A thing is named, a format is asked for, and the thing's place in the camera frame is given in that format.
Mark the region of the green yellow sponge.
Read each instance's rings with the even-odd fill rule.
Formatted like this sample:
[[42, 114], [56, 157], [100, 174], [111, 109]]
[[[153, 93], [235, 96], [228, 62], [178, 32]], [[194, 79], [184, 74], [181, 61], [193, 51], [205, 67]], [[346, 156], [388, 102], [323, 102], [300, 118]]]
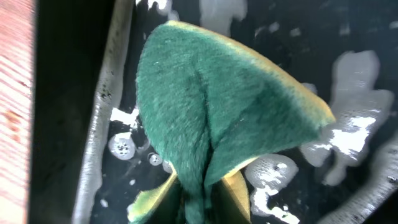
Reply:
[[242, 168], [316, 140], [335, 121], [321, 98], [268, 58], [180, 21], [148, 36], [136, 98], [145, 134], [171, 173], [137, 195], [131, 223], [249, 223]]

